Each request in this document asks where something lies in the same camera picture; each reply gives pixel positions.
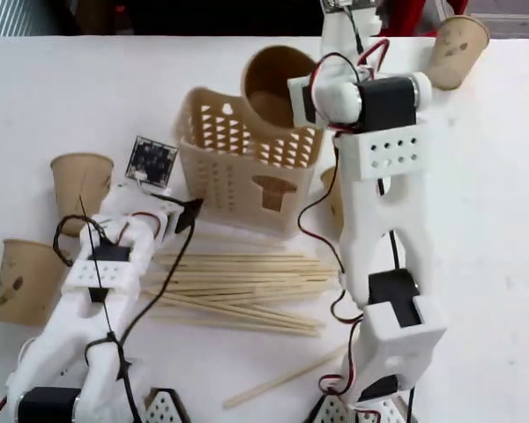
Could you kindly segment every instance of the white table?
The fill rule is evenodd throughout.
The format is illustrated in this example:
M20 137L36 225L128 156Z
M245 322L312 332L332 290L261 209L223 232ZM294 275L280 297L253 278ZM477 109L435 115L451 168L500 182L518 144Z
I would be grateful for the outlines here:
M243 65L273 43L319 50L318 39L1 39L0 260L3 238L52 240L48 163L57 154L103 153L121 175L137 134L169 141L189 89L238 94ZM392 41L385 69L423 69L431 43ZM451 327L419 385L415 413L423 422L529 421L529 41L492 41L460 90L436 92L429 117L428 229L435 292ZM331 163L325 149L318 170ZM316 178L310 195L319 190ZM291 243L327 254L301 236ZM373 271L390 266L384 240ZM145 319L127 353L153 365L153 385L178 390L194 422L302 421L317 401L318 376L337 361L232 411L221 403L343 342L348 328L326 307L335 295L300 306L328 323L319 339ZM0 323L0 397L19 346L34 333Z

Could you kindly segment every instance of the tipped-over paper cup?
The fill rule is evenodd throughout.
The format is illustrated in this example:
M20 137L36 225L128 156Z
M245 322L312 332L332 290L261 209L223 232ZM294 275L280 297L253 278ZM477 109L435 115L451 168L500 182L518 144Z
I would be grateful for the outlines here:
M58 298L64 264L53 248L4 240L0 269L0 322L43 326Z
M489 41L490 33L479 20L465 15L446 19L425 72L433 86L442 90L458 88Z
M81 197L86 215L97 213L108 194L113 168L114 162L108 157L87 152L65 154L51 161L59 217L82 215ZM69 220L63 234L78 236L83 226L81 220Z
M264 121L281 128L294 127L287 81L309 75L316 64L300 50L272 46L250 60L242 76L242 97Z
M329 189L331 186L334 173L335 167L331 167L321 174L321 182L324 184L325 189ZM343 219L343 199L341 198L339 175L335 178L335 185L333 185L332 193L329 195L329 202L331 203L337 234L341 234L345 220Z

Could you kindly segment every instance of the bamboo skewer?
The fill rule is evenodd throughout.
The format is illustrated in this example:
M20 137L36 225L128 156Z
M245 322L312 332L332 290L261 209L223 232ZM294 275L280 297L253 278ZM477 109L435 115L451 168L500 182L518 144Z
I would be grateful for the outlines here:
M268 392L269 390L273 390L285 383L291 382L293 379L296 379L297 377L305 375L306 373L309 373L312 370L315 370L316 368L321 367L324 364L327 364L330 361L337 359L340 355L346 352L346 349L347 349L347 345L342 345L336 350L326 354L322 358L309 364L306 367L295 370L294 372L289 373L288 375L281 376L278 379L275 379L273 381L263 383L262 385L256 386L252 390L248 390L247 392L243 392L240 395L230 398L225 403L223 403L223 408L229 409L229 408L236 407L237 405L242 404L246 401L249 401L250 399L254 397L258 397L259 395L262 395L265 392Z
M315 283L308 284L305 281L299 281L298 283L286 283L286 282L253 282L253 283L243 283L236 282L230 284L217 284L217 283L205 283L203 281L189 281L189 282L179 282L176 284L168 284L167 292L175 291L207 291L207 290L216 290L216 289L269 289L269 290L299 290L300 292L307 291L325 291L326 289L333 287L331 283ZM147 287L146 290L154 290L158 292L157 287Z
M196 232L194 234L194 241L197 241L199 239L206 239L209 241L224 241L227 244L238 243L238 244L257 245L259 247L282 248L282 243L274 239L259 240L259 239L244 237L244 236L238 236L238 235L224 235L224 234L210 234L210 233Z
M256 330L262 332L280 332L292 335L303 335L305 337L317 337L319 333L315 329L296 329L291 327L271 326L266 324L225 322L216 320L187 319L181 317L155 316L157 320L164 320L169 323L190 324L194 326L213 326L227 329Z
M155 261L168 267L175 258L175 252L161 251ZM143 292L150 296L159 293L160 284L167 275L165 271L147 272L142 277ZM336 275L336 269L303 254L188 254L177 266L160 299L163 307L225 315L233 317L236 322L178 316L161 319L212 327L294 334L305 332L308 336L315 336L317 328L322 326L320 322L275 312L262 305L317 297L334 287Z
M167 304L173 304L175 306L185 306L187 308L194 308L201 311L211 311L223 315L230 315L232 317L243 317L245 319L253 320L255 322L272 323L278 325L282 323L289 325L302 325L301 323L295 322L289 317L272 315L262 311L230 306L228 304L213 304L208 301L184 297L175 293L163 294L160 301L165 302Z
M272 308L258 306L258 305L251 305L251 306L248 306L248 307L252 308L252 309L255 309L255 310L258 310L258 311L264 311L265 313L270 313L272 315L282 315L284 317L290 317L290 318L292 318L292 319L294 319L296 321L313 322L313 323L315 323L316 326L319 326L319 327L324 327L325 326L325 323L319 322L318 320L306 319L305 317L301 317L299 315L288 313L286 311L277 311L277 310L274 310Z

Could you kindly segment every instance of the mounting plate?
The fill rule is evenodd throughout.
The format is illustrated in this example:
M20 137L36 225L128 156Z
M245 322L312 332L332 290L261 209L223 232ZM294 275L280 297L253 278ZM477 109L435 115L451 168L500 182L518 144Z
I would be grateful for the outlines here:
M172 390L159 390L147 408L145 423L190 423L178 396Z
M363 408L364 410L379 412L380 421L377 421L376 414L366 411L359 412L358 419L356 419L356 413L349 410L340 399L335 396L328 396L312 423L406 423L398 407L390 399L365 404Z

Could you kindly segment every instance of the pile of chopsticks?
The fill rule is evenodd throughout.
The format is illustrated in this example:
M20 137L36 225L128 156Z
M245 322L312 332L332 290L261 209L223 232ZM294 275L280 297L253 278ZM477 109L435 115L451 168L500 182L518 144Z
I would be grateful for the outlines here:
M175 259L175 253L169 251L154 258L167 268ZM156 295L166 276L165 271L148 272L143 277L144 294ZM205 319L176 315L155 318L314 337L323 326L319 321L278 311L271 305L317 297L335 286L335 276L334 268L302 254L187 254L159 304L210 315Z

